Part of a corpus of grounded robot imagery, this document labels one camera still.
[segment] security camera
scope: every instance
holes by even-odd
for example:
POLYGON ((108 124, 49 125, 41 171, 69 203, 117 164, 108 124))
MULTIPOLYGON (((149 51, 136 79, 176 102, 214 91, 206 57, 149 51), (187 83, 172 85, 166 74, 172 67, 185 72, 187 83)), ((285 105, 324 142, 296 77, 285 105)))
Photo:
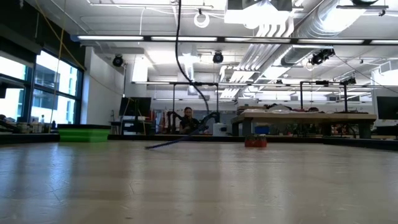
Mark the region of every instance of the security camera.
POLYGON ((214 53, 213 62, 214 62, 214 63, 222 63, 223 60, 224 60, 224 56, 223 56, 223 54, 221 53, 221 51, 216 51, 216 52, 214 53))
POLYGON ((123 55, 115 55, 112 63, 115 67, 121 67, 123 62, 123 55))

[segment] white container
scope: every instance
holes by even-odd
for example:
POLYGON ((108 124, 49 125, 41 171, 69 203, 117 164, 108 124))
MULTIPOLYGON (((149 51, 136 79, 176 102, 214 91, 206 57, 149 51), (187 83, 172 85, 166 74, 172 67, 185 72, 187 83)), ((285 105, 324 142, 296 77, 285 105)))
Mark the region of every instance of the white container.
POLYGON ((213 136, 227 136, 227 125, 223 123, 213 124, 213 136))

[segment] person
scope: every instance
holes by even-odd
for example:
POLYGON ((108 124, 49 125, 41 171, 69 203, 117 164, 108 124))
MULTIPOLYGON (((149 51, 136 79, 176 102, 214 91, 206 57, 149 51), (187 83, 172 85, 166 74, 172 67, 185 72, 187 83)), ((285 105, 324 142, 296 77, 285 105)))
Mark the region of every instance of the person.
POLYGON ((184 109, 184 117, 180 122, 180 134, 190 134, 198 128, 199 121, 192 118, 192 108, 186 107, 184 109))

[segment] wooden tabletop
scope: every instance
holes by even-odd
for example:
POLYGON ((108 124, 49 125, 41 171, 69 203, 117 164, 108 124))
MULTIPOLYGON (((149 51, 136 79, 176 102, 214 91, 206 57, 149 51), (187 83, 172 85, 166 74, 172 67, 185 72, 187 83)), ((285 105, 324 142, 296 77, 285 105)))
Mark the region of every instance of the wooden tabletop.
POLYGON ((251 118, 253 122, 264 123, 372 123, 377 119, 375 114, 344 114, 344 113, 258 113, 244 112, 231 120, 232 123, 240 123, 245 118, 251 118))

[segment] black cable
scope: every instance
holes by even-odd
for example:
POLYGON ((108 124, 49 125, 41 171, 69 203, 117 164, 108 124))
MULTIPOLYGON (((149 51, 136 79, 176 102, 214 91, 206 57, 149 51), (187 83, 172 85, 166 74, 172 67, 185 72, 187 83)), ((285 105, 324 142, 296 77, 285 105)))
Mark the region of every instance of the black cable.
MULTIPOLYGON (((206 104, 206 112, 207 112, 206 115, 209 115, 209 113, 210 113, 210 111, 209 111, 209 105, 208 105, 208 103, 207 103, 207 101, 206 101, 205 96, 204 96, 203 93, 199 90, 199 88, 194 84, 194 82, 193 82, 191 79, 189 79, 189 77, 185 74, 185 72, 184 72, 184 70, 182 69, 182 66, 181 66, 181 64, 180 64, 180 61, 178 60, 178 38, 179 38, 179 36, 180 36, 180 27, 181 27, 181 5, 182 5, 181 2, 182 2, 182 0, 179 0, 179 1, 178 1, 177 34, 175 35, 175 59, 176 59, 176 61, 177 61, 178 68, 180 69, 182 75, 185 77, 186 80, 188 80, 189 84, 195 88, 195 90, 199 93, 199 95, 200 95, 200 96, 203 98, 203 100, 205 101, 205 104, 206 104)), ((180 142, 180 141, 185 141, 185 140, 189 139, 192 135, 199 133, 199 131, 200 131, 201 129, 203 129, 203 128, 205 127, 205 125, 206 125, 206 124, 203 123, 200 127, 198 127, 195 131, 193 131, 192 133, 190 133, 188 136, 184 136, 184 137, 182 137, 182 138, 180 138, 180 139, 177 139, 177 140, 174 140, 174 141, 170 141, 170 142, 167 142, 167 143, 163 143, 163 144, 158 144, 158 145, 155 145, 155 146, 147 146, 147 147, 145 147, 145 149, 155 149, 155 148, 158 148, 158 147, 168 146, 168 145, 171 145, 171 144, 180 142)))
POLYGON ((177 22, 177 34, 175 36, 175 59, 177 61, 177 65, 182 73, 182 75, 185 77, 186 80, 188 80, 189 84, 192 85, 196 91, 199 93, 199 95, 203 98, 206 104, 206 111, 207 115, 209 115, 209 105, 206 101, 205 96, 203 93, 199 90, 199 88, 194 84, 194 82, 185 74, 184 70, 182 69, 182 66, 180 64, 180 61, 178 60, 178 38, 180 37, 180 27, 181 27, 181 2, 182 0, 178 1, 178 22, 177 22))
POLYGON ((345 63, 347 66, 349 66, 350 68, 352 68, 355 72, 358 72, 359 74, 361 74, 363 77, 368 78, 368 79, 370 79, 371 81, 373 81, 374 83, 378 84, 379 86, 381 86, 381 87, 383 87, 383 88, 386 88, 386 89, 388 89, 388 90, 390 90, 390 91, 392 91, 392 92, 398 94, 398 91, 395 91, 395 90, 393 90, 392 88, 388 88, 388 87, 386 87, 386 86, 384 86, 384 85, 382 85, 382 84, 380 84, 380 83, 374 81, 372 78, 367 77, 367 76, 364 75, 362 72, 358 71, 356 68, 354 68, 354 67, 352 67, 351 65, 349 65, 349 63, 347 63, 347 62, 345 62, 343 59, 339 58, 339 56, 337 56, 336 54, 335 54, 335 56, 336 56, 336 58, 340 59, 343 63, 345 63))

